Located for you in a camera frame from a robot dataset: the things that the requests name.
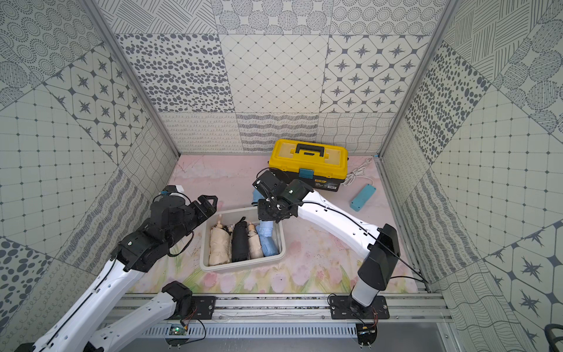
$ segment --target metal vent grille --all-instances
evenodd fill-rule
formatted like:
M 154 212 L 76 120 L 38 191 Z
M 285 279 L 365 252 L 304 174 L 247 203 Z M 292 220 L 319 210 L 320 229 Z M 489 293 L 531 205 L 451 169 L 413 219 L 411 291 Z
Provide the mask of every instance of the metal vent grille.
M 184 336 L 174 335 L 173 338 L 202 338 L 203 328 L 199 323 L 192 323 Z M 168 331 L 176 324 L 157 324 L 146 330 L 144 338 L 167 337 Z M 354 323 L 205 323 L 206 338 L 279 338 L 279 337 L 355 337 Z

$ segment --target tiled wallpaper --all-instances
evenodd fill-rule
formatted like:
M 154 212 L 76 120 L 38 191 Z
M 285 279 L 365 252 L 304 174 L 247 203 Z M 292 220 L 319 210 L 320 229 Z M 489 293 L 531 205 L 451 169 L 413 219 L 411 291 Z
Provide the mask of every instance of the tiled wallpaper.
M 563 323 L 562 24 L 560 0 L 463 0 L 383 156 L 468 351 Z
M 0 350 L 33 342 L 146 217 L 176 155 L 77 1 L 0 13 Z
M 288 138 L 358 154 L 381 146 L 446 4 L 97 2 L 182 152 L 269 153 Z

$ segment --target toolbox latch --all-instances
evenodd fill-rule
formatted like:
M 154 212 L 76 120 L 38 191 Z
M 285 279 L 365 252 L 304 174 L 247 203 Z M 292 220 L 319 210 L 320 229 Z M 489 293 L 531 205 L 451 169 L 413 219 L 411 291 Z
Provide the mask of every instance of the toolbox latch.
M 309 170 L 307 168 L 300 168 L 299 169 L 299 177 L 303 179 L 312 179 L 315 176 L 314 170 Z

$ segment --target yellow toolbox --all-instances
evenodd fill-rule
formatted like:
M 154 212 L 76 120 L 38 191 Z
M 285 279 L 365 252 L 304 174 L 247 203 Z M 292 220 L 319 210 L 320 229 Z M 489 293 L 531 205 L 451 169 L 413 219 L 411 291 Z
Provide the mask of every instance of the yellow toolbox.
M 341 146 L 280 139 L 269 164 L 285 171 L 291 180 L 336 192 L 348 173 L 348 151 Z

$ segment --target teal power strip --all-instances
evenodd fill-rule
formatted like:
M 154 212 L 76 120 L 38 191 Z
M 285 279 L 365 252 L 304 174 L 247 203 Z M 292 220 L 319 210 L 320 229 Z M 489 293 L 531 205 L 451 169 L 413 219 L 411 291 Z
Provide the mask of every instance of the teal power strip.
M 365 185 L 364 188 L 358 193 L 356 198 L 350 203 L 350 208 L 355 211 L 360 211 L 364 207 L 365 202 L 376 192 L 376 188 L 372 185 Z

